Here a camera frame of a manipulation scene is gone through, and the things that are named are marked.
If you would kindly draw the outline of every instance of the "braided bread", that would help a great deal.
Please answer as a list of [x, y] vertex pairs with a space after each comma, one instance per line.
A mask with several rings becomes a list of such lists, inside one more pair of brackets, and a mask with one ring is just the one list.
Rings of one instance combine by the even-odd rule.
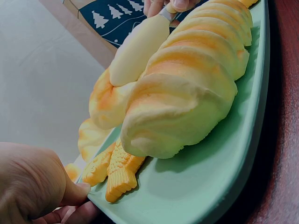
[[128, 99], [121, 130], [135, 156], [173, 157], [224, 119], [244, 75], [252, 20], [236, 0], [194, 9], [149, 59]]

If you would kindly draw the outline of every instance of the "golden crust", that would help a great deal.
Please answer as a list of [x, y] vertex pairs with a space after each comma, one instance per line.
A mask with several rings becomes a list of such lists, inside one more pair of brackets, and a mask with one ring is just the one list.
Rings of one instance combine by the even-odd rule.
[[84, 161], [88, 162], [93, 157], [110, 132], [110, 129], [98, 128], [90, 118], [80, 125], [78, 148]]

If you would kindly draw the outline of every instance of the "orange pastry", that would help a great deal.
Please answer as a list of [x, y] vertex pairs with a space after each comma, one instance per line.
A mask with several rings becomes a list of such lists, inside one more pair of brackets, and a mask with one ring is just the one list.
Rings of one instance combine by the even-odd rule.
[[142, 165], [145, 157], [136, 157], [126, 153], [118, 139], [112, 152], [110, 164], [107, 169], [108, 184], [106, 200], [117, 201], [120, 196], [137, 186], [135, 173]]
[[98, 154], [92, 162], [84, 169], [82, 181], [95, 186], [103, 182], [107, 177], [107, 167], [110, 163], [111, 154], [114, 150], [115, 142], [111, 144], [105, 151]]

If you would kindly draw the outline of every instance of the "bread roll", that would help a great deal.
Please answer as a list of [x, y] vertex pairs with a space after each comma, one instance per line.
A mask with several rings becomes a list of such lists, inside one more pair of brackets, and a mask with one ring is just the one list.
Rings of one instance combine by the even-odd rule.
[[194, 18], [207, 10], [205, 5], [179, 24], [133, 87], [121, 129], [127, 153], [173, 157], [227, 116], [237, 94], [234, 81], [244, 74], [249, 57], [240, 32], [251, 23], [235, 20], [239, 27], [234, 28], [223, 21], [231, 6], [218, 7], [221, 16], [211, 9], [210, 16]]
[[90, 161], [110, 132], [98, 128], [90, 118], [80, 125], [78, 148], [84, 161]]

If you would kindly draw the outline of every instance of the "green plate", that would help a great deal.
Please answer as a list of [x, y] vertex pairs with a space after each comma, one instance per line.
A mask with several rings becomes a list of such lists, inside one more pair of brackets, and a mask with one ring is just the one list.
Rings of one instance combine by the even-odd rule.
[[[269, 21], [265, 0], [252, 13], [252, 46], [245, 75], [227, 118], [199, 144], [174, 158], [147, 158], [138, 186], [117, 203], [105, 200], [107, 182], [88, 195], [117, 224], [213, 223], [241, 192], [254, 160], [265, 109], [269, 76]], [[120, 134], [115, 128], [98, 153]]]

